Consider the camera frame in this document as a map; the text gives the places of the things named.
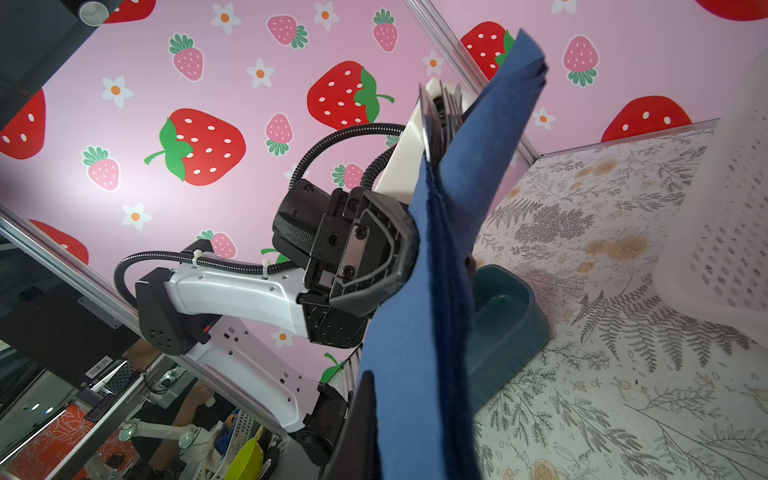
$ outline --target barcode sticker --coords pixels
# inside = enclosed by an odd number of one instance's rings
[[[107,365],[110,363],[112,363],[112,359],[105,356],[103,359],[99,360],[96,365],[92,366],[91,369],[85,373],[85,376],[89,379],[93,379],[96,375],[101,373],[101,370],[107,368]]]

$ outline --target blue cloth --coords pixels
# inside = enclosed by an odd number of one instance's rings
[[[465,259],[546,71],[541,49],[520,31],[439,171],[422,159],[409,208],[419,257],[373,317],[360,368],[374,376],[383,478],[480,479],[464,367],[473,311]]]

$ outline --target black wire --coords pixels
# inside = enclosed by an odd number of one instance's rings
[[[386,168],[389,159],[392,157],[392,153],[395,151],[395,147],[397,147],[397,144],[392,145],[383,154],[379,155],[373,162],[371,162],[368,168],[366,168],[366,171],[362,174],[360,187],[373,190],[373,182],[376,181],[376,177],[378,177]]]
[[[165,252],[162,250],[153,250],[149,252],[134,253],[128,257],[125,257],[118,263],[118,266],[114,269],[114,286],[118,289],[118,293],[123,297],[123,300],[128,302],[129,305],[136,308],[136,297],[131,293],[128,287],[125,285],[125,271],[128,267],[134,263],[143,262],[145,260],[169,260],[171,262],[179,263],[192,263],[194,255],[192,253],[179,253],[179,252]],[[219,270],[226,270],[227,272],[242,273],[244,275],[261,275],[263,272],[263,265],[255,265],[253,263],[236,263],[220,258],[213,257],[198,257],[197,265],[208,266],[210,268],[216,268]],[[287,270],[293,270],[299,268],[294,262],[281,262],[269,265],[266,269],[267,275],[274,275],[276,273],[285,272]]]
[[[293,171],[293,176],[288,184],[290,190],[293,185],[299,181],[306,169],[310,164],[329,147],[338,144],[340,141],[344,141],[347,138],[359,137],[362,135],[400,135],[406,129],[405,125],[401,124],[365,124],[365,125],[353,125],[352,127],[343,128],[342,130],[335,131],[321,141],[317,142],[301,159],[296,169]],[[392,156],[392,152],[395,150],[395,146],[391,146],[383,154],[379,155],[371,165],[366,169],[362,176],[365,186],[367,188],[373,188],[373,181],[384,170],[389,158]],[[118,293],[123,297],[123,300],[128,302],[129,305],[136,308],[136,297],[131,293],[128,287],[125,285],[125,272],[128,267],[134,263],[143,262],[145,260],[169,260],[179,263],[192,263],[194,255],[191,253],[178,253],[167,252],[163,250],[153,250],[148,252],[134,253],[128,257],[125,257],[117,267],[114,269],[114,286],[118,289]],[[211,257],[198,257],[197,264],[200,266],[208,266],[211,268],[217,268],[219,270],[226,270],[227,272],[242,273],[244,275],[261,275],[263,266],[255,265],[252,263],[235,263],[228,262]],[[294,262],[287,261],[282,263],[276,263],[270,265],[266,273],[267,275],[273,275],[275,273],[285,272],[287,270],[293,270],[299,268]]]
[[[293,171],[293,176],[288,183],[288,190],[293,185],[301,180],[304,176],[306,169],[310,167],[310,164],[329,147],[338,144],[340,141],[344,141],[347,138],[359,137],[361,135],[400,135],[402,131],[406,129],[405,125],[401,124],[365,124],[365,125],[353,125],[352,127],[343,128],[339,131],[335,131],[321,141],[317,142],[314,147],[310,148],[304,157],[301,159],[296,169]]]
[[[166,393],[168,393],[168,390],[172,389],[174,387],[174,385],[176,385],[176,382],[179,381],[179,379],[181,378],[181,375],[176,377],[176,379],[168,387],[163,387],[163,391],[162,392],[158,392],[157,390],[153,389],[150,386],[149,382],[147,381],[147,374],[146,373],[142,373],[141,374],[141,378],[144,380],[144,384],[146,385],[146,387],[149,389],[150,392],[154,393],[155,395],[165,395]]]

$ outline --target orange patterned panel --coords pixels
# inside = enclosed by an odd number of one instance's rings
[[[45,480],[54,467],[93,427],[93,424],[86,421],[84,417],[85,412],[75,404],[67,407],[63,415],[24,446],[8,466],[8,472],[21,480]],[[138,457],[138,453],[130,442],[121,442],[118,439],[117,431],[110,435],[98,451],[104,460],[115,453],[123,452],[125,462],[121,469]],[[86,472],[83,468],[72,480],[82,480],[85,476]]]

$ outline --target white flower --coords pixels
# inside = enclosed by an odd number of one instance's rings
[[[280,329],[280,331],[272,334],[272,338],[275,339],[276,348],[280,348],[283,345],[292,346],[293,345],[292,337],[293,337],[293,334],[288,330],[284,330],[284,329]]]
[[[422,58],[422,61],[424,62],[424,65],[427,66],[427,75],[431,75],[432,73],[442,75],[442,68],[440,68],[440,65],[445,62],[445,59],[443,57],[438,57],[434,50],[429,52],[428,57]]]
[[[533,112],[533,118],[535,119],[534,124],[537,127],[544,127],[547,130],[552,129],[552,124],[554,123],[557,118],[547,115],[547,109],[544,107],[541,107],[541,110]]]
[[[124,98],[130,98],[134,96],[134,92],[128,90],[125,87],[125,78],[123,78],[122,75],[115,78],[114,81],[110,80],[109,78],[102,78],[101,83],[103,83],[104,88],[107,89],[104,90],[104,93],[101,94],[101,97],[105,100],[114,100],[114,104],[120,108],[123,108]]]
[[[285,178],[290,180],[290,178],[293,176],[293,172],[296,171],[296,167],[298,167],[298,166],[299,166],[298,164],[293,164],[293,166],[290,168],[290,170],[288,170],[287,172],[283,172],[283,176],[285,176]],[[310,174],[309,170],[305,171],[304,175],[303,175],[303,178],[307,178],[307,176],[309,176],[309,174]]]
[[[235,8],[231,3],[228,3],[224,7],[220,7],[219,5],[214,4],[214,13],[216,16],[210,24],[214,27],[222,27],[224,29],[224,33],[229,35],[232,33],[232,25],[240,24],[240,19],[235,16],[234,11]]]
[[[136,204],[136,207],[123,205],[123,211],[126,215],[123,225],[133,225],[140,232],[144,228],[144,222],[152,220],[152,216],[144,211],[144,204],[141,202]]]
[[[576,13],[576,0],[554,0],[552,3],[552,14],[560,13],[565,8],[568,13]]]
[[[333,13],[333,2],[328,2],[325,5],[315,2],[315,9],[317,10],[315,23],[322,23],[327,31],[331,31],[331,24],[339,21],[339,16]]]
[[[248,67],[245,69],[245,71],[248,72],[248,75],[253,77],[254,88],[262,84],[265,87],[272,86],[272,81],[270,80],[270,77],[272,76],[273,73],[275,73],[275,69],[272,67],[265,67],[264,62],[261,61],[261,58],[258,58],[256,60],[255,67]]]

